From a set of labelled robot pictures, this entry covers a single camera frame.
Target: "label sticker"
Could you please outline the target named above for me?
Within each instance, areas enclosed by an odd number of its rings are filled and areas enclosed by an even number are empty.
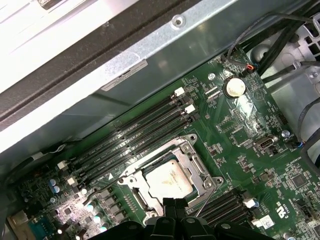
[[[269,215],[264,216],[263,218],[260,218],[260,222],[264,229],[268,229],[275,225],[274,221],[272,221],[271,217]]]
[[[147,61],[146,60],[142,60],[141,62],[139,62],[136,65],[134,65],[133,67],[131,67],[124,74],[118,76],[117,78],[113,79],[112,81],[110,81],[109,83],[104,85],[101,88],[101,90],[106,91],[106,92],[109,91],[110,89],[112,89],[113,87],[115,87],[118,84],[122,83],[124,80],[126,80],[127,78],[129,78],[133,74],[137,73],[141,69],[145,68],[146,66],[148,66]]]

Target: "cpu socket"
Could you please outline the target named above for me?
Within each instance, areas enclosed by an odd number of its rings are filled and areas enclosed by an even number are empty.
[[[119,185],[127,185],[148,218],[163,216],[163,198],[185,198],[189,208],[223,183],[211,177],[193,145],[196,134],[176,137],[128,166]]]

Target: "wire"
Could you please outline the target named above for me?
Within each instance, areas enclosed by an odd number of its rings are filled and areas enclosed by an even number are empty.
[[[204,207],[207,205],[209,199],[211,198],[211,196],[214,194],[214,192],[216,191],[216,188],[213,187],[212,191],[210,192],[209,196],[207,197],[207,199],[205,200],[204,204],[202,204],[202,206],[200,207],[200,209],[196,212],[195,217],[197,218],[199,216],[199,214],[201,213],[201,211],[204,209]]]
[[[307,115],[307,113],[309,112],[309,110],[316,104],[320,103],[320,97],[318,97],[316,100],[312,101],[311,103],[309,103],[307,106],[305,106],[305,108],[302,110],[302,112],[300,113],[299,119],[298,119],[298,134],[297,134],[297,138],[298,141],[302,141],[302,136],[301,136],[301,131],[302,131],[302,124],[304,122],[304,119]]]
[[[82,203],[83,206],[87,205],[91,198],[93,198],[95,195],[102,193],[103,191],[107,190],[108,188],[110,188],[113,184],[115,184],[116,182],[120,181],[121,179],[125,178],[126,176],[122,176],[117,178],[116,180],[113,180],[112,182],[110,182],[107,186],[105,186],[104,188],[101,188],[98,191],[94,191],[91,194],[89,194],[89,196],[86,198],[86,200]]]
[[[311,17],[320,11],[320,4],[315,5],[310,10],[308,10],[304,15],[306,17]],[[263,58],[260,61],[260,66],[257,69],[257,73],[262,76],[266,70],[272,65],[272,63],[276,60],[279,56],[280,52],[284,49],[288,41],[296,34],[296,31],[303,25],[302,22],[295,22],[287,26],[282,33],[280,34],[279,38],[275,41],[272,45],[270,50],[266,52]]]
[[[300,62],[300,64],[304,67],[310,67],[310,66],[316,66],[316,67],[320,67],[320,61],[302,61]],[[295,66],[291,65],[288,66],[282,70],[280,70],[279,72],[277,72],[274,75],[268,76],[266,78],[263,78],[262,81],[266,84],[266,83],[270,83],[273,80],[276,80],[278,78],[281,78],[291,72],[293,72],[294,70],[296,70]]]
[[[292,12],[291,14],[297,15],[297,16],[303,15],[307,11],[309,11],[310,8],[313,7],[313,5],[315,5],[317,2],[318,2],[318,0],[309,1],[305,5],[301,6],[298,10]],[[292,20],[290,20],[290,19],[282,19],[282,20],[278,21],[277,23],[267,27],[263,31],[257,33],[256,35],[254,35],[250,39],[244,41],[243,43],[241,43],[240,46],[243,48],[244,52],[247,53],[251,49],[253,49],[255,46],[260,44],[262,41],[264,41],[265,39],[268,39],[271,36],[273,36],[274,34],[285,29],[291,23],[292,23]]]
[[[260,22],[264,21],[266,18],[269,18],[271,16],[278,16],[278,17],[282,17],[282,18],[286,18],[286,19],[297,20],[297,21],[302,21],[302,22],[307,22],[307,23],[313,23],[313,20],[310,18],[307,18],[307,17],[295,16],[295,15],[290,15],[290,14],[285,14],[285,13],[268,12],[267,14],[263,15],[258,20],[256,20],[252,25],[250,25],[243,33],[241,33],[241,35],[231,45],[231,47],[229,48],[228,53],[227,53],[227,59],[229,60],[230,63],[238,65],[238,66],[248,67],[248,63],[235,61],[235,60],[231,59],[231,55],[232,55],[234,49],[236,48],[236,46],[241,42],[241,40],[255,26],[257,26]]]
[[[309,166],[309,168],[320,177],[320,169],[314,164],[311,158],[308,155],[308,150],[320,140],[320,128],[312,134],[311,137],[305,142],[303,148],[301,149],[301,157],[305,161],[305,163]]]

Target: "microchip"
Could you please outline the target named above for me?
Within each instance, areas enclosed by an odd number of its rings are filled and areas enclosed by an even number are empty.
[[[120,212],[117,215],[115,215],[114,218],[116,221],[120,222],[125,218],[125,215],[122,212]]]
[[[297,188],[300,188],[302,185],[304,185],[307,182],[304,176],[301,174],[292,178],[292,181]]]
[[[67,215],[69,215],[69,214],[72,213],[72,212],[71,212],[70,208],[67,208],[66,210],[64,210],[64,213],[67,214]]]
[[[314,227],[314,231],[320,237],[320,225]]]
[[[58,214],[59,214],[58,210],[52,210],[52,211],[50,212],[50,215],[51,215],[52,217],[56,217],[56,216],[58,216]]]
[[[87,223],[87,224],[89,224],[89,223],[91,223],[92,222],[92,219],[91,219],[91,217],[86,217],[85,218],[85,222]]]
[[[110,208],[110,212],[112,214],[115,214],[116,212],[119,212],[120,207],[118,205],[114,205],[113,207]]]
[[[106,206],[110,206],[111,204],[114,204],[115,202],[116,201],[112,197],[110,197],[107,200],[105,200]]]
[[[261,175],[260,175],[260,178],[261,178],[261,180],[262,181],[268,181],[269,180],[269,175],[268,175],[268,173],[262,173]]]

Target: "motherboard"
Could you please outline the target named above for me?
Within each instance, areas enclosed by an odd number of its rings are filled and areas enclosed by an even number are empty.
[[[232,57],[247,63],[237,49]],[[19,239],[89,239],[162,216],[163,198],[210,227],[320,238],[320,182],[254,69],[217,56],[26,175]]]

